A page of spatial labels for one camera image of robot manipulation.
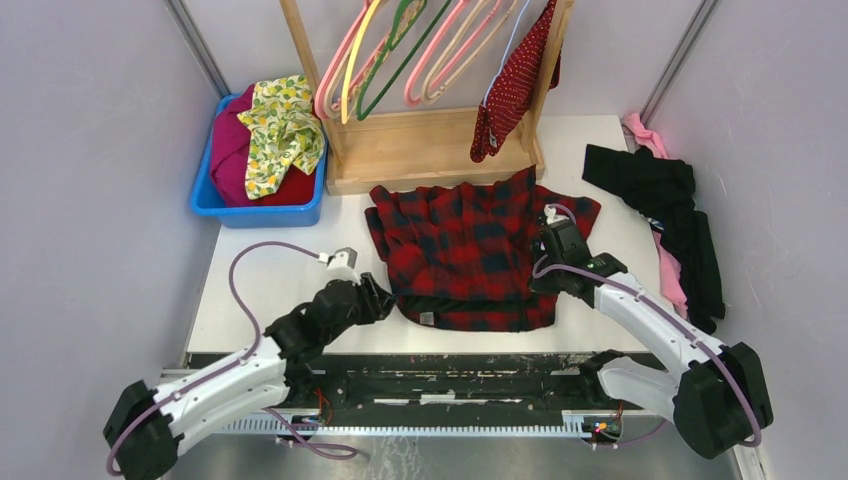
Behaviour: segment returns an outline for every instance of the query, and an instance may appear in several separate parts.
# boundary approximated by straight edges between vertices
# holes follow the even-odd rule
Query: blue plastic basket
[[[221,100],[217,117],[229,103],[241,96],[233,94]],[[321,199],[324,196],[324,177],[327,171],[327,150],[315,169],[315,192],[312,201],[306,205],[287,205],[284,207],[235,207],[230,208],[218,195],[218,190],[209,177],[209,163],[212,156],[212,135],[206,141],[203,151],[203,161],[194,181],[191,191],[191,209],[203,217],[217,217],[221,224],[230,228],[274,228],[274,227],[309,227],[318,223],[321,218]]]

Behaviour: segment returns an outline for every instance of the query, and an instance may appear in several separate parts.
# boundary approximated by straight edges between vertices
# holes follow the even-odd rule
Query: pink hanger
[[[345,35],[344,40],[342,40],[341,45],[339,45],[339,49],[336,50],[336,54],[330,62],[329,68],[327,68],[327,73],[324,74],[324,78],[321,79],[321,83],[318,85],[318,91],[315,93],[315,114],[318,118],[327,120],[336,118],[340,114],[340,100],[336,100],[334,102],[332,97],[341,82],[343,73],[342,66],[350,56],[350,50],[353,47],[353,39],[356,37],[356,33],[359,31],[359,27],[362,25],[362,21],[365,18],[365,13],[368,11],[368,7],[371,3],[373,3],[373,1],[374,0],[364,0],[364,7],[362,8],[362,11],[359,12],[359,15],[356,17],[353,25],[351,25],[350,30],[348,30],[347,35]],[[370,68],[373,67],[377,55],[379,55],[380,50],[383,48],[383,45],[385,45],[387,40],[388,33],[377,45],[377,48],[368,58],[368,61],[365,62],[365,65],[363,65],[359,70],[359,73],[356,74],[356,77],[354,77],[353,83],[350,86],[350,98],[357,98],[357,95],[354,95],[353,93],[358,92],[358,90],[362,88],[362,82],[365,80],[366,74]]]
[[[477,40],[477,38],[480,35],[482,35],[483,30],[486,28],[486,26],[489,23],[491,23],[492,19],[495,17],[495,13],[497,13],[497,10],[500,8],[501,3],[503,3],[503,0],[497,1],[495,6],[492,7],[491,12],[489,12],[489,15],[483,20],[483,22],[477,27],[477,30],[475,30],[474,33],[471,34],[471,36],[465,41],[465,43],[459,49],[459,53],[457,53],[456,55],[453,56],[453,58],[450,59],[450,62],[448,62],[448,64],[444,68],[442,68],[442,70],[439,72],[438,76],[436,76],[435,80],[433,80],[433,77],[436,75],[436,71],[444,63],[447,55],[449,55],[450,52],[453,51],[457,39],[460,36],[462,36],[462,34],[465,33],[465,30],[467,29],[467,27],[463,26],[460,29],[460,31],[456,34],[454,39],[451,41],[451,43],[448,45],[448,47],[442,53],[442,56],[436,61],[436,64],[433,65],[432,69],[430,70],[430,73],[424,79],[424,85],[422,86],[422,89],[421,89],[422,101],[424,103],[430,105],[430,104],[434,103],[436,100],[438,100],[439,97],[442,96],[442,94],[451,85],[453,85],[453,83],[465,72],[465,70],[472,63],[474,63],[474,61],[477,59],[477,56],[486,47],[486,45],[489,44],[489,42],[492,40],[492,37],[494,37],[495,33],[497,33],[497,31],[500,30],[500,28],[506,22],[507,18],[509,18],[509,16],[512,15],[512,12],[515,10],[516,5],[518,5],[518,0],[512,1],[512,4],[510,5],[509,9],[504,13],[504,15],[501,17],[501,19],[495,24],[494,28],[492,28],[492,31],[489,32],[489,34],[486,36],[486,38],[483,39],[482,42],[480,42],[480,44],[477,46],[477,48],[459,66],[459,68],[457,68],[455,71],[452,72],[452,70],[456,67],[456,65],[460,62],[460,60],[465,56],[465,54],[468,52],[468,50],[472,47],[472,45]],[[476,16],[477,16],[476,14],[472,13],[469,16],[468,22],[470,22]]]
[[[415,68],[412,69],[412,74],[409,76],[409,80],[406,82],[406,88],[404,88],[404,101],[410,107],[415,107],[421,103],[421,98],[415,98],[412,96],[413,88],[415,87],[415,82],[418,81],[418,77],[421,76],[424,67],[427,65],[427,62],[430,61],[430,57],[436,52],[436,47],[442,42],[442,39],[447,35],[450,27],[459,19],[459,15],[462,14],[463,10],[465,10],[468,5],[473,0],[459,0],[459,3],[456,7],[453,8],[448,18],[445,19],[445,22],[439,27],[439,31],[436,32],[436,36],[433,38],[433,41],[430,42],[430,45],[427,46],[427,49],[424,50],[424,54],[421,56],[421,59],[418,61],[418,64],[415,65]],[[482,4],[485,1],[490,0],[477,0],[478,4]]]

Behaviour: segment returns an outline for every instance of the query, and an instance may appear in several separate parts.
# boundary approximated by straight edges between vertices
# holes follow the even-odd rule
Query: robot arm
[[[306,363],[354,325],[385,319],[395,299],[370,274],[353,270],[356,252],[342,249],[322,257],[335,278],[312,302],[271,324],[255,349],[245,347],[175,382],[147,388],[143,381],[121,394],[103,430],[110,447],[148,410],[119,446],[115,459],[127,480],[153,480],[208,435],[257,410],[305,395]],[[186,391],[187,386],[196,385]]]
[[[695,452],[710,459],[745,444],[754,433],[745,412],[748,405],[737,398],[725,372],[740,387],[759,428],[773,422],[762,365],[750,347],[728,347],[690,325],[648,293],[615,257],[593,257],[568,217],[549,209],[546,213],[541,245],[546,258],[539,264],[549,268],[534,272],[533,288],[582,299],[623,326],[665,367],[656,370],[620,352],[603,352],[581,366],[595,396],[660,415]]]

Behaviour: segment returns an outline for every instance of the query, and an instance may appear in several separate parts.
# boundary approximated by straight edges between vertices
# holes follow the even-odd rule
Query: plaid shirt
[[[365,211],[388,267],[398,308],[422,325],[448,330],[522,332],[554,323],[556,295],[530,291],[531,245],[549,203],[577,216],[589,236],[601,206],[536,185],[533,167],[493,186],[408,193],[371,190]]]

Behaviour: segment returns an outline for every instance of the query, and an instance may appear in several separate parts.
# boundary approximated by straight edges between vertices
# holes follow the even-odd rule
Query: polka dot fabric
[[[556,2],[557,0],[548,0],[539,20],[512,52],[495,80],[485,102],[486,106],[480,104],[477,125],[474,128],[474,142],[471,145],[471,160],[474,162],[482,162],[487,155],[497,155],[506,137],[515,130],[530,109]],[[560,61],[561,59],[557,59],[550,88],[559,85]]]

